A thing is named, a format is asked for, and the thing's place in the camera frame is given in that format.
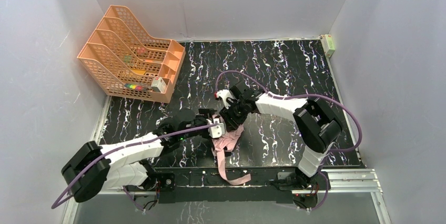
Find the pink and black folding umbrella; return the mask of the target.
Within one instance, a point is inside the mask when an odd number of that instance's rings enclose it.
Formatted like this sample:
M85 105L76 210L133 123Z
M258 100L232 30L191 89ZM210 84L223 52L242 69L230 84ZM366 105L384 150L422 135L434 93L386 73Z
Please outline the pink and black folding umbrella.
M236 179L228 179L226 174L226 153L231 153L241 134L244 131L244 126L240 125L235 131L227 132L218 139L213 139L213 155L217 161L218 172L223 180L230 185L239 186L245 184L251 180L251 174L245 174L242 177Z

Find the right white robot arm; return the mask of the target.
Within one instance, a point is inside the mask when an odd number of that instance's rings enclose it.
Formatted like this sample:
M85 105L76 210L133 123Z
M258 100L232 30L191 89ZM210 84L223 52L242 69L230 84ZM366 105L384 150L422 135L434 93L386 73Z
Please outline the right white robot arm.
M305 143L297 175L310 179L317 174L323 159L342 132L342 123L322 98L291 98L255 90L238 82L219 90L215 98L224 104L219 116L225 132L238 130L249 114L274 115L293 121Z

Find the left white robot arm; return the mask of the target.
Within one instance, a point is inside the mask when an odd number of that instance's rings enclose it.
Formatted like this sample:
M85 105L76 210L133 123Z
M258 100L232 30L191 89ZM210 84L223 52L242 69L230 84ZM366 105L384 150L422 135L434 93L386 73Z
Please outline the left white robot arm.
M188 138L217 139L225 133L225 123L214 109L182 109L164 119L158 127L140 137L117 144L83 144L62 168L67 183L63 194L77 203L95 197L100 191L121 186L145 189L153 185L154 171L147 163L176 150Z

